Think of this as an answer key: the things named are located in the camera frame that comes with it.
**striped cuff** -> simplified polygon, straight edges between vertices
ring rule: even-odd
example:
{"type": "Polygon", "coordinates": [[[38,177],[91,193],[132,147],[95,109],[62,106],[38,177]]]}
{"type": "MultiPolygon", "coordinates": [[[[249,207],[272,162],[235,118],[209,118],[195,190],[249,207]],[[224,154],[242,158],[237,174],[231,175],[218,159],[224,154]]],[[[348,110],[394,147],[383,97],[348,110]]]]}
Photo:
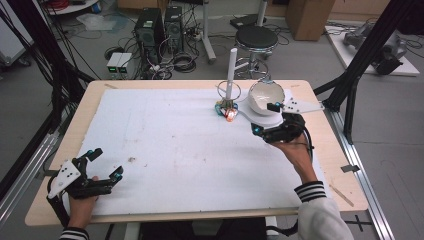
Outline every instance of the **striped cuff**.
{"type": "Polygon", "coordinates": [[[302,202],[327,197],[325,195],[324,184],[321,181],[308,182],[294,189],[302,202]]]}
{"type": "Polygon", "coordinates": [[[59,240],[88,240],[88,233],[84,229],[67,227],[63,229],[62,235],[59,240]]]}

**gray floor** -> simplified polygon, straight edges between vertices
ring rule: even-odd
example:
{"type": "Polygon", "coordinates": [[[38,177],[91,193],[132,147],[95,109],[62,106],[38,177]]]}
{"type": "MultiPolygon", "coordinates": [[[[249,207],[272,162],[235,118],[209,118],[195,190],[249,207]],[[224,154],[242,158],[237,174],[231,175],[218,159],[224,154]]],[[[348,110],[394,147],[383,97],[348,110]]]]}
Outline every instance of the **gray floor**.
{"type": "MultiPolygon", "coordinates": [[[[113,7],[103,14],[113,12],[113,7]]],[[[77,35],[70,38],[78,51],[94,71],[108,79],[104,51],[117,46],[119,39],[131,37],[134,23],[117,15],[107,17],[118,21],[113,31],[86,32],[81,25],[74,26],[70,14],[61,19],[69,30],[77,35]]],[[[231,17],[210,21],[210,34],[234,36],[235,29],[228,21],[231,17]]],[[[286,27],[283,19],[269,18],[268,23],[286,27]]],[[[344,68],[326,36],[317,42],[294,41],[290,34],[287,46],[278,46],[267,63],[273,79],[304,79],[313,88],[336,78],[344,68]]],[[[409,39],[423,39],[408,36],[409,39]]],[[[217,54],[217,62],[208,65],[202,44],[198,44],[200,57],[197,69],[189,74],[174,72],[172,79],[225,79],[229,50],[234,41],[212,37],[211,42],[217,54]]],[[[424,50],[414,50],[424,55],[424,50]]],[[[424,71],[423,59],[408,53],[408,60],[420,71],[424,71]]],[[[77,58],[78,66],[92,74],[90,69],[77,58]]],[[[47,117],[51,106],[51,88],[33,65],[15,65],[1,73],[0,80],[0,177],[3,177],[35,131],[47,117]]],[[[423,239],[424,237],[424,77],[376,76],[365,74],[357,93],[353,140],[374,191],[397,239],[423,239]]],[[[324,100],[329,93],[319,99],[324,100]]],[[[60,226],[28,227],[24,223],[26,212],[41,181],[35,179],[15,211],[0,230],[0,239],[55,239],[61,232],[60,226]]],[[[367,212],[343,213],[343,219],[355,221],[355,215],[362,222],[369,222],[367,212]]],[[[280,227],[291,226],[295,217],[278,217],[280,227]]],[[[364,225],[363,231],[357,225],[349,225],[356,239],[377,239],[372,226],[364,225]]],[[[93,225],[88,231],[92,239],[104,238],[107,225],[93,225]]],[[[124,225],[118,224],[111,239],[124,238],[124,225]]]]}

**human hand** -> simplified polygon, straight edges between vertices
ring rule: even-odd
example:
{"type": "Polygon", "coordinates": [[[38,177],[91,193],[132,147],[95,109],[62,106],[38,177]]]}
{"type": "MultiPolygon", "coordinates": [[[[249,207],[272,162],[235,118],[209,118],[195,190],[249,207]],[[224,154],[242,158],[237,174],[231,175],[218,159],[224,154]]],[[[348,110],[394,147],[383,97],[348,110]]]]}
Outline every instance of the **human hand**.
{"type": "Polygon", "coordinates": [[[312,166],[311,156],[309,155],[308,143],[303,134],[291,142],[274,142],[270,144],[280,149],[286,155],[299,174],[302,183],[318,180],[312,166]]]}
{"type": "MultiPolygon", "coordinates": [[[[94,176],[93,180],[97,181],[99,178],[94,176]]],[[[91,214],[93,212],[97,198],[99,198],[99,196],[84,199],[74,199],[73,197],[69,196],[71,214],[68,227],[85,229],[91,221],[91,214]]]]}

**person's left hand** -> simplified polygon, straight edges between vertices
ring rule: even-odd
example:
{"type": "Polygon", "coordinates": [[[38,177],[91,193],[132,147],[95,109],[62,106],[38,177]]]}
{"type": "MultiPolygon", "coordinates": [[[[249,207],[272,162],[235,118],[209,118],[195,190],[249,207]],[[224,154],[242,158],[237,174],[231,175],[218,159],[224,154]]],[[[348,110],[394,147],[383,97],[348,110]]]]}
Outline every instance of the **person's left hand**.
{"type": "MultiPolygon", "coordinates": [[[[97,176],[93,177],[94,181],[97,181],[98,179],[99,178],[97,176]]],[[[93,212],[97,198],[98,196],[84,199],[74,199],[73,197],[69,196],[71,214],[68,227],[85,229],[91,221],[91,213],[93,212]]]]}

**sleeve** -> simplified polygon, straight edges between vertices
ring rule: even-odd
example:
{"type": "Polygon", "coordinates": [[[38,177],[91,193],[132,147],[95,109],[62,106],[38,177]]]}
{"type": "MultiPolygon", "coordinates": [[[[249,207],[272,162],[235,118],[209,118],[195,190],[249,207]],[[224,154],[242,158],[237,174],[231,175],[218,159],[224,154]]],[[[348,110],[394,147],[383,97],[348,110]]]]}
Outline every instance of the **sleeve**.
{"type": "Polygon", "coordinates": [[[326,197],[321,181],[303,184],[295,192],[302,201],[298,219],[299,239],[353,240],[336,202],[326,197]]]}
{"type": "Polygon", "coordinates": [[[59,240],[89,240],[89,236],[84,229],[67,227],[63,229],[59,240]]]}

